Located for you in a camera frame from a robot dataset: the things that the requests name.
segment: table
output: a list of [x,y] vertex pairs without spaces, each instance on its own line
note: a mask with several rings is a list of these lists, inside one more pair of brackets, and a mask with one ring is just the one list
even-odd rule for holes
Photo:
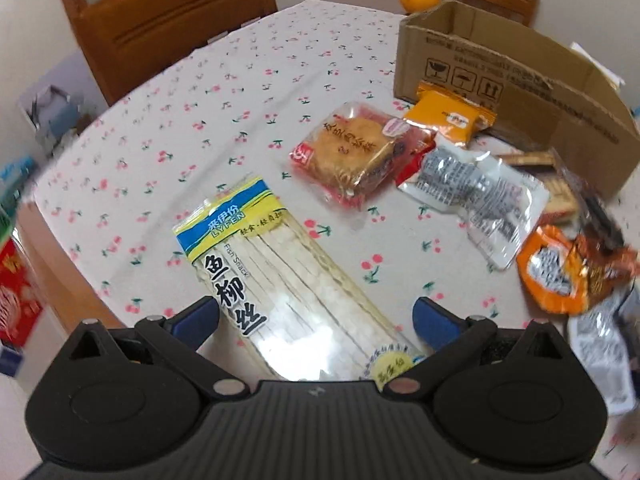
[[[392,94],[401,18],[319,0],[268,16],[132,92],[43,174],[34,190],[38,209],[121,322],[171,316],[205,293],[172,226],[249,171],[415,344],[411,307],[423,295],[460,317],[481,314],[505,327],[546,317],[521,290],[515,268],[488,266],[455,216],[395,189],[345,214],[292,175],[289,151],[343,102],[397,115],[409,108]],[[492,142],[478,141],[486,149]],[[612,208],[636,246],[637,188],[636,173]],[[208,351],[248,378],[242,341],[226,325],[221,332]],[[640,474],[638,427],[638,410],[611,419],[594,459],[611,478]]]

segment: tablecloth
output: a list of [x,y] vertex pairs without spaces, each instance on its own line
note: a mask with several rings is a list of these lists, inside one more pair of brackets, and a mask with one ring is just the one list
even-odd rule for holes
[[[172,226],[249,171],[416,344],[411,310],[423,295],[505,327],[546,317],[516,270],[493,270],[455,216],[393,188],[345,212],[293,175],[290,150],[343,102],[399,116],[410,107],[392,93],[401,18],[318,0],[263,18],[133,91],[44,173],[36,204],[120,320],[171,316],[205,293]],[[636,246],[639,185],[635,174],[613,207]],[[640,476],[638,427],[638,411],[611,419],[594,459],[611,478]]]

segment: orange round package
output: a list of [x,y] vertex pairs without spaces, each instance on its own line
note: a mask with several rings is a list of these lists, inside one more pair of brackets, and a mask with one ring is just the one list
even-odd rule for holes
[[540,308],[581,314],[589,307],[588,273],[577,247],[553,225],[538,227],[516,257],[520,279]]
[[346,103],[290,154],[291,160],[343,205],[360,207],[402,168],[427,135],[369,105]]

